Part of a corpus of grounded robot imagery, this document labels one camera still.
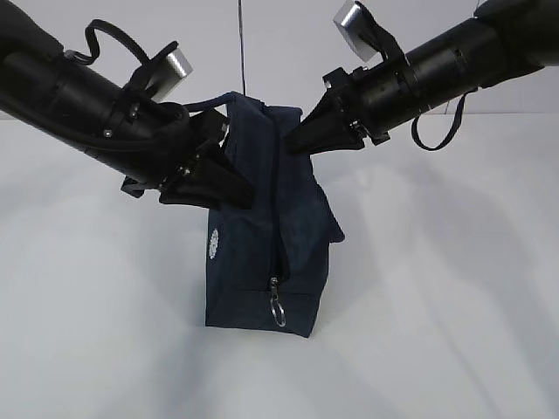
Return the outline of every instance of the zipper pull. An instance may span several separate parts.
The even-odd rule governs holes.
[[[285,327],[286,322],[286,311],[280,303],[280,295],[278,294],[278,285],[280,282],[277,278],[273,277],[270,279],[270,292],[272,297],[270,298],[270,307],[272,308],[273,318],[276,320],[276,324],[279,327]]]

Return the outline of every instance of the cable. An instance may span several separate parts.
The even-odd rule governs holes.
[[[238,35],[241,43],[241,79],[243,81],[243,95],[246,96],[245,76],[245,34],[243,25],[243,0],[238,0]]]
[[[452,123],[452,128],[450,132],[445,137],[443,142],[441,142],[436,147],[426,146],[419,138],[418,123],[419,123],[419,118],[421,117],[421,115],[419,115],[411,124],[411,137],[413,138],[415,143],[418,146],[420,146],[423,150],[426,151],[439,151],[445,148],[446,146],[448,146],[451,143],[454,136],[456,135],[456,133],[459,131],[460,127],[462,126],[462,117],[464,116],[464,107],[466,106],[466,98],[468,94],[475,93],[477,91],[478,89],[476,88],[471,90],[470,92],[464,93],[464,96],[462,96],[462,99],[460,99],[460,102],[458,103],[458,108],[456,109],[456,113],[454,115],[454,122]]]
[[[105,32],[108,36],[114,38],[120,42],[124,47],[132,52],[132,54],[140,61],[142,64],[149,62],[148,54],[122,29],[117,28],[109,22],[104,20],[95,19],[86,27],[86,40],[89,50],[91,52],[91,57],[88,57],[81,52],[69,51],[69,58],[74,59],[81,65],[91,65],[100,56],[100,47],[95,31]]]

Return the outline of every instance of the navy blue bag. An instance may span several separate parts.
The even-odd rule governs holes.
[[[227,105],[224,151],[253,184],[252,209],[211,210],[206,263],[206,326],[309,337],[328,277],[331,243],[344,240],[308,155],[288,155],[283,136],[298,108],[265,106],[239,93],[191,112]]]

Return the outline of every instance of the circular logo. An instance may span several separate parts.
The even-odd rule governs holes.
[[[208,254],[210,255],[210,259],[215,259],[217,255],[217,248],[219,246],[219,232],[217,229],[211,233],[210,237],[210,248],[208,249]]]

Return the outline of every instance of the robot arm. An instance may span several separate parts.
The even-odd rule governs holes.
[[[558,21],[559,0],[488,0],[473,18],[404,54],[361,3],[348,1],[336,25],[364,61],[376,52],[384,61],[370,70],[347,74],[339,68],[325,76],[326,94],[287,136],[287,147],[310,154],[361,149],[365,137],[379,145],[392,128],[448,100],[559,65]],[[456,134],[460,118],[442,146]],[[422,145],[417,120],[413,135]]]
[[[123,87],[89,66],[104,31],[140,66]],[[91,56],[65,52],[8,0],[0,0],[0,110],[126,176],[122,190],[140,197],[161,191],[161,203],[250,208],[253,189],[219,147],[228,120],[217,111],[190,116],[159,103],[191,71],[174,42],[150,59],[126,33],[94,20],[86,28]]]

